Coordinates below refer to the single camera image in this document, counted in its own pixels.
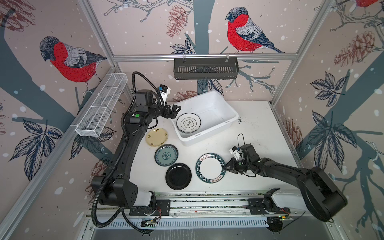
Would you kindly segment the white plate thin green rim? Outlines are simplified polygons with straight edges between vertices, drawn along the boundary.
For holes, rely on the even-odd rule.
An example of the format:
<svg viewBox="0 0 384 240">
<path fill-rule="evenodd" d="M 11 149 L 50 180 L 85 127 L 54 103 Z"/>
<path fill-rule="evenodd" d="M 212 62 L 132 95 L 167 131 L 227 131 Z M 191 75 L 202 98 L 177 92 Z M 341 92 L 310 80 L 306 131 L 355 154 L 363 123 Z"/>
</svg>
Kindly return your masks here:
<svg viewBox="0 0 384 240">
<path fill-rule="evenodd" d="M 201 127 L 200 117 L 193 113 L 185 113 L 178 117 L 177 128 L 180 132 L 189 134 L 196 132 Z"/>
</svg>

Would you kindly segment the large green rimmed plate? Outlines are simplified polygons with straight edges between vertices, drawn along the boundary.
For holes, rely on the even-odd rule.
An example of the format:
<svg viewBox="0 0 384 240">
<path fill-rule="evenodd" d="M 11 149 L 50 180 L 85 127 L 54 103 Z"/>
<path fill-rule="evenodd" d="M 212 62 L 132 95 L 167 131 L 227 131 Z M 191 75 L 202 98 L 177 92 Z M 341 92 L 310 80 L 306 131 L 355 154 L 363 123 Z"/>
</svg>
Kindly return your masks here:
<svg viewBox="0 0 384 240">
<path fill-rule="evenodd" d="M 195 171 L 197 177 L 204 183 L 214 184 L 223 179 L 226 174 L 225 161 L 214 153 L 207 153 L 199 157 Z"/>
</svg>

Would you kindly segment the teal patterned small plate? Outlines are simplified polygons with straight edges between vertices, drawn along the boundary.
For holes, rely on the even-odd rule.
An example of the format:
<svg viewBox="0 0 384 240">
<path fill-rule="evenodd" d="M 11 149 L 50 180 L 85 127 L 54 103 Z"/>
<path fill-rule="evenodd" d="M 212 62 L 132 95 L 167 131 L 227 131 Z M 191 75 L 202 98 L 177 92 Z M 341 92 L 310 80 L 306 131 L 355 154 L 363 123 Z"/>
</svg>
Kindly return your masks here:
<svg viewBox="0 0 384 240">
<path fill-rule="evenodd" d="M 171 144 L 165 144 L 160 146 L 155 152 L 155 162 L 162 167 L 168 167 L 173 165 L 178 157 L 178 149 Z"/>
</svg>

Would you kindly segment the black round plate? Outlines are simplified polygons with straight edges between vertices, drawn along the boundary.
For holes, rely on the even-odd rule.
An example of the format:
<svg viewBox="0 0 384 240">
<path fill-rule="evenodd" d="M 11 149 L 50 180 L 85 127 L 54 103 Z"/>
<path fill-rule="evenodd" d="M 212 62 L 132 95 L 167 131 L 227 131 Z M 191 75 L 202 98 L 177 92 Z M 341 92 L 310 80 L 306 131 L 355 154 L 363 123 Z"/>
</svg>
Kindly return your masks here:
<svg viewBox="0 0 384 240">
<path fill-rule="evenodd" d="M 176 163 L 170 166 L 166 172 L 167 185 L 176 191 L 185 189 L 192 180 L 190 168 L 183 163 Z"/>
</svg>

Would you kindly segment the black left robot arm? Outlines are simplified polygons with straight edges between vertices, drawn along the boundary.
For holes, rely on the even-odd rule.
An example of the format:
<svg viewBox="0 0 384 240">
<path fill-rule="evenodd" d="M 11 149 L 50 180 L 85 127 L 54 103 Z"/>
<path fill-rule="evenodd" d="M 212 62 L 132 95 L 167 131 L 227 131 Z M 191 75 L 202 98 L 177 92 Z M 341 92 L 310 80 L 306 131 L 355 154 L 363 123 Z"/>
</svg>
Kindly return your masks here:
<svg viewBox="0 0 384 240">
<path fill-rule="evenodd" d="M 123 115 L 121 125 L 123 136 L 117 154 L 110 161 L 104 173 L 91 182 L 95 198 L 92 207 L 99 204 L 119 208 L 156 208 L 156 197 L 151 191 L 139 190 L 130 182 L 131 169 L 139 145 L 152 121 L 158 117 L 175 119 L 180 106 L 167 104 L 170 89 L 160 85 L 154 93 L 151 90 L 138 90 L 130 108 Z"/>
</svg>

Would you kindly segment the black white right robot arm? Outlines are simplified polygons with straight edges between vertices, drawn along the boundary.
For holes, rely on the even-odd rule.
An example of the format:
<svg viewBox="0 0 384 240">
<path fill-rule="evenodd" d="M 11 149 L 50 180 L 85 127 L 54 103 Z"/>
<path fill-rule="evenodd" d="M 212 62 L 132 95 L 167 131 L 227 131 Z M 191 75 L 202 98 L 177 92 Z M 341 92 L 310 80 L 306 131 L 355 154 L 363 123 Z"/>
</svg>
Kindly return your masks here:
<svg viewBox="0 0 384 240">
<path fill-rule="evenodd" d="M 277 163 L 269 158 L 255 161 L 235 158 L 224 165 L 234 174 L 252 171 L 255 175 L 280 180 L 298 188 L 309 212 L 322 222 L 329 221 L 347 206 L 348 200 L 327 174 L 318 167 L 296 168 Z"/>
</svg>

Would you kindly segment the white plastic bin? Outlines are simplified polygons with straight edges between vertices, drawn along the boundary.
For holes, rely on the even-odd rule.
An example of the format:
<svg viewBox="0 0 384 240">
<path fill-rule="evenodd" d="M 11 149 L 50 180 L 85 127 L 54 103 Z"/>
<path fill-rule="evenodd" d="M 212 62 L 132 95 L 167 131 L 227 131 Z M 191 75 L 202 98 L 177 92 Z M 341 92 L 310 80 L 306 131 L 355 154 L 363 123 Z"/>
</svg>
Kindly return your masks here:
<svg viewBox="0 0 384 240">
<path fill-rule="evenodd" d="M 215 91 L 189 98 L 176 103 L 176 105 L 182 108 L 171 122 L 179 140 L 186 147 L 229 129 L 232 123 L 239 118 L 237 111 L 226 102 L 222 95 Z M 202 124 L 196 132 L 185 134 L 178 130 L 177 119 L 185 113 L 193 113 L 200 117 Z"/>
</svg>

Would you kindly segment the yellow translucent plate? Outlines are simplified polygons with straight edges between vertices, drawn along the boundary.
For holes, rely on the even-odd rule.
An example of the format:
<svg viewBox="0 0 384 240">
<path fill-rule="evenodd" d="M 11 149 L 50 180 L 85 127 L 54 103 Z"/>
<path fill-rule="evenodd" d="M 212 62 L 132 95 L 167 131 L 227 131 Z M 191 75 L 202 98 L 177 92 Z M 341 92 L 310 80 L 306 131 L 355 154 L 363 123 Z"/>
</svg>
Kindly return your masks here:
<svg viewBox="0 0 384 240">
<path fill-rule="evenodd" d="M 168 132 L 163 128 L 155 128 L 146 133 L 146 143 L 151 147 L 159 147 L 168 139 Z"/>
</svg>

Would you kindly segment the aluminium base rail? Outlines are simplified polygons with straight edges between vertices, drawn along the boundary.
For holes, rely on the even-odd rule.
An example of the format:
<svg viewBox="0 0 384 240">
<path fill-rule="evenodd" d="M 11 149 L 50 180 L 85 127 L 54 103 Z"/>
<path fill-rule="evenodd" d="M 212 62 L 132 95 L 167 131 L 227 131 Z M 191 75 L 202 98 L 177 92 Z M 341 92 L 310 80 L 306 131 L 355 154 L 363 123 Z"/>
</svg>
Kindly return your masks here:
<svg viewBox="0 0 384 240">
<path fill-rule="evenodd" d="M 279 217 L 300 215 L 311 216 L 305 210 L 303 198 L 298 190 L 278 190 L 274 194 L 281 208 L 289 208 L 290 215 L 252 215 L 248 209 L 248 199 L 264 198 L 267 191 L 242 191 L 236 193 L 155 193 L 156 200 L 170 200 L 168 217 L 172 218 L 226 218 L 226 217 Z"/>
</svg>

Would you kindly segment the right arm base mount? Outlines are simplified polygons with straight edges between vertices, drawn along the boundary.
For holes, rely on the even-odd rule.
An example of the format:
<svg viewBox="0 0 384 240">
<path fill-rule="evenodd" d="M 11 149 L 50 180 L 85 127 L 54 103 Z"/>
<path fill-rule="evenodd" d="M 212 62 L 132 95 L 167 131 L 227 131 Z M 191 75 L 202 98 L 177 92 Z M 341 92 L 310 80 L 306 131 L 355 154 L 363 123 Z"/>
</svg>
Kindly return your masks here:
<svg viewBox="0 0 384 240">
<path fill-rule="evenodd" d="M 271 198 L 248 199 L 248 209 L 252 215 L 290 215 L 289 208 L 278 207 Z"/>
</svg>

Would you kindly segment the white mesh wall shelf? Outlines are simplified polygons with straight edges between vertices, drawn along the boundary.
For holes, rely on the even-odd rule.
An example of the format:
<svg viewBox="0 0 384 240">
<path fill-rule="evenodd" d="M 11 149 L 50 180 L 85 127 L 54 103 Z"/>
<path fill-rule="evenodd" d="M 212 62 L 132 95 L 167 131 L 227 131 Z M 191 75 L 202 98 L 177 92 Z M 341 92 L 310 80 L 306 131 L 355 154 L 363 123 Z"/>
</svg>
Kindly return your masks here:
<svg viewBox="0 0 384 240">
<path fill-rule="evenodd" d="M 76 127 L 76 132 L 81 137 L 97 138 L 101 135 L 128 81 L 123 73 L 107 74 L 106 79 L 106 83 L 96 94 L 95 100 Z"/>
</svg>

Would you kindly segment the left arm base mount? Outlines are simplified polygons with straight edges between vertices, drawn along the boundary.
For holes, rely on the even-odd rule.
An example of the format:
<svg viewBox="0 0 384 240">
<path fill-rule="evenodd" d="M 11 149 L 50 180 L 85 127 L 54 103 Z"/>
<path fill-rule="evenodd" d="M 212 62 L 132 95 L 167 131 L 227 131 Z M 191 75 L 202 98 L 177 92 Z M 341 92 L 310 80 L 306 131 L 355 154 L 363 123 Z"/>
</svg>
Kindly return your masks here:
<svg viewBox="0 0 384 240">
<path fill-rule="evenodd" d="M 163 217 L 170 214 L 170 200 L 156 200 L 147 207 L 134 207 L 130 209 L 130 217 Z"/>
</svg>

